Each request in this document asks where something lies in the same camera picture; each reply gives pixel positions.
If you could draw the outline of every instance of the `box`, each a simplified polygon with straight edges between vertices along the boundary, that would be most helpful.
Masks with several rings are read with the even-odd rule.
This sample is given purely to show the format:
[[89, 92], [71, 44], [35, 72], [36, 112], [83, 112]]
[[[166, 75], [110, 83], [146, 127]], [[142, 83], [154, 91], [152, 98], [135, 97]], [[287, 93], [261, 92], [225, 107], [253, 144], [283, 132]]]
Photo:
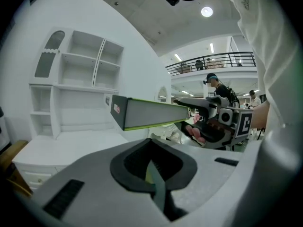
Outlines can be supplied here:
[[12, 159], [19, 153], [20, 150], [23, 149], [24, 146], [27, 145], [27, 143], [28, 142], [26, 140], [18, 140], [0, 155], [0, 171], [6, 179], [9, 179], [10, 182], [14, 182], [11, 184], [14, 190], [29, 196], [26, 191], [29, 193], [32, 191], [16, 169], [15, 164], [12, 163]]

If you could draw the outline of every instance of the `cable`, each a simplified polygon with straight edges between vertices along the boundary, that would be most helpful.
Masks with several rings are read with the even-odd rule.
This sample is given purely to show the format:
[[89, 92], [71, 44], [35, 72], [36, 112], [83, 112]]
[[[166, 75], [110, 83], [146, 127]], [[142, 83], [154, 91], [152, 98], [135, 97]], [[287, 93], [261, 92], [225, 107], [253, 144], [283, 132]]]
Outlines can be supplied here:
[[25, 188], [21, 187], [19, 184], [15, 183], [15, 182], [13, 182], [12, 180], [7, 179], [7, 178], [6, 178], [6, 180], [8, 180], [8, 181], [9, 181], [10, 183], [12, 183], [13, 185], [17, 186], [18, 188], [20, 188], [20, 189], [23, 190], [24, 192], [26, 192], [26, 194], [27, 194], [28, 196], [32, 196], [32, 194], [31, 194], [28, 190], [26, 190]]

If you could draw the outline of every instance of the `forearm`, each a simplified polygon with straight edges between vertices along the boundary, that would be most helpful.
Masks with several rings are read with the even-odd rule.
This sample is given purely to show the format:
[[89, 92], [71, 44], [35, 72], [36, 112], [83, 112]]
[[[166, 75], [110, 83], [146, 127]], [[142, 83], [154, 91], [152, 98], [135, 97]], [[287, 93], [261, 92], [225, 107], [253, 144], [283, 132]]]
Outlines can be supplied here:
[[269, 111], [269, 102], [265, 101], [258, 107], [253, 108], [251, 128], [265, 128], [267, 115]]

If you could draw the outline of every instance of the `book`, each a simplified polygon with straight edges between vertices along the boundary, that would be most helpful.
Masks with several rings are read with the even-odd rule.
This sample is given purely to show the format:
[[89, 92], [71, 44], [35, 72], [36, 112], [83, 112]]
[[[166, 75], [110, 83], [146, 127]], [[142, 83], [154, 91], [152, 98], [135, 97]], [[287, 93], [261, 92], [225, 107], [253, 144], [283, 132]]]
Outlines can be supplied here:
[[157, 127], [189, 119], [185, 106], [113, 95], [110, 113], [124, 131]]

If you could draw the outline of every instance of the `black railing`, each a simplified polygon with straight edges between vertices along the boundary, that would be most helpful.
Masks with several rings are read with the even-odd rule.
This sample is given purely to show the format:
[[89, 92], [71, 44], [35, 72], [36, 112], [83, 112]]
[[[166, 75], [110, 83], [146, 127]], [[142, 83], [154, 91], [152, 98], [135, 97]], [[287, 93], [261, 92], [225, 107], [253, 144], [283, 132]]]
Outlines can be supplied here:
[[253, 52], [211, 54], [167, 66], [171, 76], [214, 68], [256, 66]]

